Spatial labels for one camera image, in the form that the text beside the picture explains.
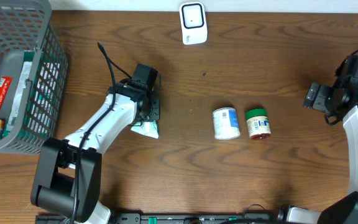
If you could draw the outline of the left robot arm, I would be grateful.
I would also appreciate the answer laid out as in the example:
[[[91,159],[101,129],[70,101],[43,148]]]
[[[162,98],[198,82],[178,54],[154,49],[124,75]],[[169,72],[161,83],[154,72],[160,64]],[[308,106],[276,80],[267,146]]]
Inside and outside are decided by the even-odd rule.
[[[160,118],[158,90],[142,85],[110,87],[97,112],[63,140],[41,147],[30,201],[70,223],[108,223],[112,211],[99,201],[104,153],[133,122]]]

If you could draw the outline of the white blue label container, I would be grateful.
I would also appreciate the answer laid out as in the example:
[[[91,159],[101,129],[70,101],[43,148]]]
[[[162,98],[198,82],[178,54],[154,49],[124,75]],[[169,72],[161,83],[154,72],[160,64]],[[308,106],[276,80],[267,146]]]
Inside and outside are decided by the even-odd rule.
[[[237,113],[234,108],[220,108],[213,111],[214,137],[229,140],[241,135]]]

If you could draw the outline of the green white pouch packet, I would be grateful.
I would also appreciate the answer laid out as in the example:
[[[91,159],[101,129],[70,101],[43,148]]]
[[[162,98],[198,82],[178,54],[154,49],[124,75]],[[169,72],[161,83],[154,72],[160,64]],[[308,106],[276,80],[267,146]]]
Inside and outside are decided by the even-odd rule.
[[[156,121],[138,122],[131,127],[131,131],[154,139],[159,137]]]

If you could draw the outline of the green lid glass jar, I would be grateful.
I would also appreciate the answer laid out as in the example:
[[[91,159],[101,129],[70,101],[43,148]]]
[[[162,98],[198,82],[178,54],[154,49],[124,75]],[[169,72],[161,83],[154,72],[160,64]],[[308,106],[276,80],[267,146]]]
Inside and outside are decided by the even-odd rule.
[[[270,122],[264,108],[246,111],[246,125],[249,137],[254,140],[266,139],[271,136]]]

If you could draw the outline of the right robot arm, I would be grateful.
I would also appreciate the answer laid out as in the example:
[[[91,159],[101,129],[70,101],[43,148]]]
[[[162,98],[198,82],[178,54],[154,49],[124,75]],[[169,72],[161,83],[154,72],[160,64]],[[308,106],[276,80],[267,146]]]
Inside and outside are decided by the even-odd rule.
[[[288,206],[280,209],[277,220],[282,223],[358,223],[358,86],[321,86],[310,88],[304,105],[313,109],[324,100],[325,119],[336,117],[341,122],[349,147],[348,195],[322,212]]]

